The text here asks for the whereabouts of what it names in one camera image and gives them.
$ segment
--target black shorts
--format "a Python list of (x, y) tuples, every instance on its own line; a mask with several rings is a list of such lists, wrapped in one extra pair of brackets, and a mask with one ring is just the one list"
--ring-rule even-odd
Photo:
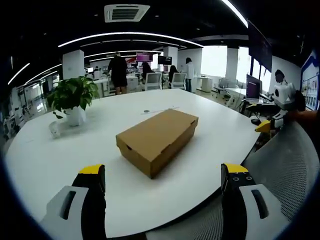
[(115, 88), (126, 87), (128, 85), (126, 76), (111, 76), (111, 81)]

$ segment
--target white flower pot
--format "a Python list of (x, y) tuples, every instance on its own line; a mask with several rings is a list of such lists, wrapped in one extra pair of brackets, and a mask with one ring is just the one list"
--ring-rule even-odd
[(86, 112), (80, 106), (66, 109), (65, 113), (69, 126), (79, 126), (86, 122)]

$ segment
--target person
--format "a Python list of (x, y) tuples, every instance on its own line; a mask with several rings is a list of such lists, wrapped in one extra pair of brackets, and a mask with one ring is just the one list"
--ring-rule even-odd
[(170, 71), (169, 71), (169, 83), (172, 83), (172, 79), (174, 78), (174, 73), (178, 73), (178, 70), (175, 65), (171, 65)]
[(142, 63), (142, 82), (143, 82), (143, 84), (146, 83), (146, 78), (147, 78), (148, 73), (154, 73), (154, 71), (152, 71), (150, 65), (144, 61)]
[(284, 73), (279, 69), (277, 71), (275, 71), (275, 81), (277, 83), (279, 83), (280, 85), (282, 85), (283, 82), (285, 83), (285, 85), (288, 84), (286, 79), (285, 79)]
[(127, 62), (121, 57), (119, 52), (116, 52), (114, 58), (109, 63), (108, 74), (111, 72), (111, 81), (115, 87), (115, 94), (127, 93)]
[(185, 59), (184, 72), (186, 73), (185, 88), (191, 93), (191, 80), (195, 77), (195, 67), (190, 57)]

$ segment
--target green leaves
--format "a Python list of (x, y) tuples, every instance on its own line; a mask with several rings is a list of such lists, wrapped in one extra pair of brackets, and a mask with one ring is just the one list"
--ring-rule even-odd
[[(48, 95), (47, 101), (53, 110), (59, 112), (78, 106), (86, 110), (87, 105), (91, 105), (93, 97), (99, 97), (98, 86), (91, 78), (79, 76), (78, 78), (61, 80), (54, 91)], [(58, 119), (63, 118), (55, 111), (53, 114)]]

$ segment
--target air conditioning vent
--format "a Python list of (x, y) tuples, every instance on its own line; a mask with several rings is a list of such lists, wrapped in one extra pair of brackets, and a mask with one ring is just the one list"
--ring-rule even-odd
[(146, 14), (150, 6), (140, 4), (113, 4), (104, 6), (104, 21), (139, 22)]

